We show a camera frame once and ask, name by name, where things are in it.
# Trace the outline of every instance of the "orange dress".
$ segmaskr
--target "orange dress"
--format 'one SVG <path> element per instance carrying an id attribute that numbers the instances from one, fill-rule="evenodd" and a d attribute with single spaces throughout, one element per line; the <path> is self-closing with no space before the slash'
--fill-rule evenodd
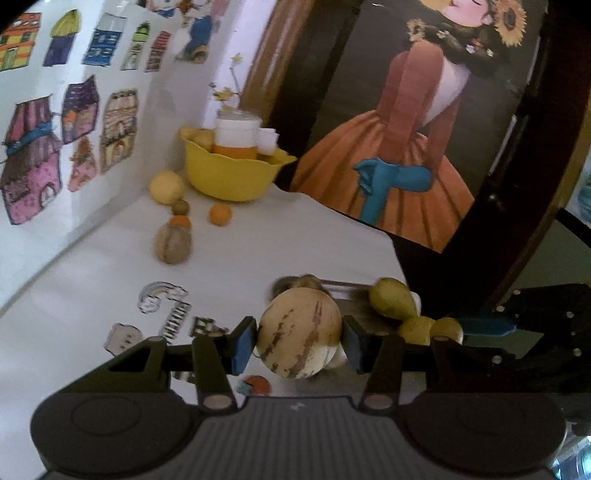
<path id="1" fill-rule="evenodd" d="M 401 166 L 422 165 L 433 175 L 426 192 L 392 188 L 376 227 L 441 252 L 474 198 L 445 156 L 459 98 L 418 133 L 443 71 L 441 47 L 420 41 L 392 61 L 376 110 L 337 127 L 300 160 L 291 190 L 359 218 L 365 199 L 353 167 L 379 156 Z"/>

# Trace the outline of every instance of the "blue house drawing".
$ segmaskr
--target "blue house drawing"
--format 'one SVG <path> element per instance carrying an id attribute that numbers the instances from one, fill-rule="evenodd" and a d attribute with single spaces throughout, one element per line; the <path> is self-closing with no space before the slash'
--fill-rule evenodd
<path id="1" fill-rule="evenodd" d="M 111 65 L 111 59 L 115 54 L 115 49 L 125 29 L 126 21 L 127 19 L 125 17 L 103 14 L 96 25 L 95 34 L 90 41 L 90 46 L 82 63 L 85 65 L 98 65 L 100 67 Z"/>

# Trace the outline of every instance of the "yellow ball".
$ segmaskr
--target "yellow ball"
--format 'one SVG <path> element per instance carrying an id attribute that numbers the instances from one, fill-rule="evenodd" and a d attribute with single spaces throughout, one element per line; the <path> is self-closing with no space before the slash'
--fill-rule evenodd
<path id="1" fill-rule="evenodd" d="M 414 343 L 415 345 L 430 345 L 431 338 L 429 331 L 435 324 L 435 320 L 429 317 L 413 317 L 405 320 L 400 327 L 398 327 L 398 334 L 404 338 L 407 343 Z"/>
<path id="2" fill-rule="evenodd" d="M 161 171 L 150 182 L 152 198 L 164 205 L 172 205 L 183 198 L 184 181 L 173 171 Z"/>
<path id="3" fill-rule="evenodd" d="M 447 337 L 454 342 L 462 343 L 464 341 L 464 330 L 462 325 L 451 317 L 444 317 L 436 321 L 429 332 L 431 338 L 433 337 Z"/>

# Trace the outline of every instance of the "pink house drawing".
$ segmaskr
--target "pink house drawing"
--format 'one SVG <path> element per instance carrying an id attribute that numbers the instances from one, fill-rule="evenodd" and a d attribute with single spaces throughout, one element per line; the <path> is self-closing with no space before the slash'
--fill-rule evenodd
<path id="1" fill-rule="evenodd" d="M 59 139 L 51 130 L 49 97 L 19 103 L 4 145 L 0 189 L 10 223 L 20 225 L 61 191 Z"/>

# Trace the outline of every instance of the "white tablecloth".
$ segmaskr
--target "white tablecloth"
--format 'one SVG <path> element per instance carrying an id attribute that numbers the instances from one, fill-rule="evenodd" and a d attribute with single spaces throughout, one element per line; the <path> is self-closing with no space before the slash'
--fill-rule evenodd
<path id="1" fill-rule="evenodd" d="M 260 200 L 233 205 L 232 222 L 224 228 L 206 220 L 213 199 L 189 191 L 186 200 L 193 224 L 193 254 L 186 263 L 165 265 L 152 256 L 154 234 L 170 213 L 146 195 L 66 252 L 0 319 L 2 480 L 42 473 L 28 433 L 30 417 L 43 398 L 112 358 L 103 346 L 115 323 L 133 325 L 144 337 L 158 334 L 175 302 L 152 287 L 160 308 L 142 313 L 139 296 L 149 284 L 186 292 L 182 301 L 191 311 L 173 343 L 188 343 L 194 315 L 230 329 L 244 316 L 258 319 L 270 285 L 283 275 L 404 281 L 385 234 L 302 194 L 273 186 Z M 266 377 L 273 395 L 357 394 L 365 381 L 347 368 L 315 380 L 282 379 L 254 357 L 245 375 L 252 374 Z M 238 381 L 230 379 L 233 386 Z M 173 380 L 173 388 L 195 401 L 191 384 Z"/>

